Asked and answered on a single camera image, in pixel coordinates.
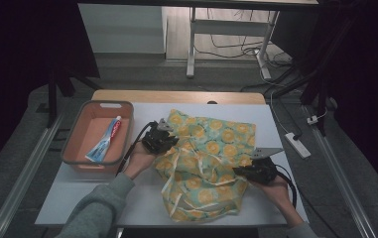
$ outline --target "white tabletop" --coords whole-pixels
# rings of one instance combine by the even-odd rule
[[[281,139],[269,106],[222,105],[182,103],[133,103],[135,126],[133,139],[151,121],[168,118],[171,109],[178,109],[190,116],[204,116],[256,124],[256,146],[282,148]],[[291,174],[284,152],[272,156],[275,164]],[[65,224],[77,203],[98,184],[114,179],[113,174],[79,173],[62,163],[36,220],[39,225]],[[127,196],[127,206],[117,222],[121,227],[189,227],[189,226],[271,226],[284,225],[286,221],[264,193],[250,185],[237,215],[225,215],[207,222],[175,222],[163,204],[161,189],[165,182],[154,169],[141,173],[135,179],[136,186]],[[297,211],[308,221],[301,198],[298,196]]]

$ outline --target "red toothpaste label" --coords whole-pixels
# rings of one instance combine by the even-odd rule
[[[117,134],[118,128],[120,128],[120,125],[121,125],[121,121],[115,122],[114,127],[112,128],[112,132],[111,132],[111,139],[115,136],[115,134]]]

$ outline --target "wall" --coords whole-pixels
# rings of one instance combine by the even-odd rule
[[[163,7],[79,4],[95,53],[165,52]]]

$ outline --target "white cable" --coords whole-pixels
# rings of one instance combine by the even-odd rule
[[[272,91],[272,93],[270,94],[270,108],[272,109],[273,111],[273,114],[275,114],[275,117],[276,117],[276,120],[278,121],[279,125],[281,125],[281,127],[284,129],[284,131],[288,134],[288,130],[285,129],[285,127],[282,125],[281,121],[279,120],[279,117],[278,115],[276,114],[275,112],[275,109],[273,109],[273,93],[275,92],[275,90]]]
[[[319,119],[319,118],[325,116],[325,114],[327,114],[327,107],[325,108],[324,114],[322,114],[321,116],[317,117],[317,119]]]

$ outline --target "white table leg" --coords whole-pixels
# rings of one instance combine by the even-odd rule
[[[189,23],[189,55],[187,78],[194,77],[194,33],[195,33],[195,8],[191,9],[191,21]]]
[[[265,34],[264,39],[263,39],[262,48],[260,49],[260,51],[258,51],[258,50],[254,51],[254,53],[256,54],[257,62],[260,65],[260,70],[262,71],[263,78],[265,80],[272,78],[272,76],[270,75],[269,69],[267,68],[267,64],[266,64],[266,61],[264,59],[264,55],[266,53],[266,48],[269,44],[270,37],[272,36],[273,29],[274,29],[275,23],[276,23],[276,19],[278,18],[278,14],[279,14],[279,12],[274,12],[274,14],[273,14],[273,16],[272,16],[272,18],[269,22],[268,29],[267,29],[266,34]]]

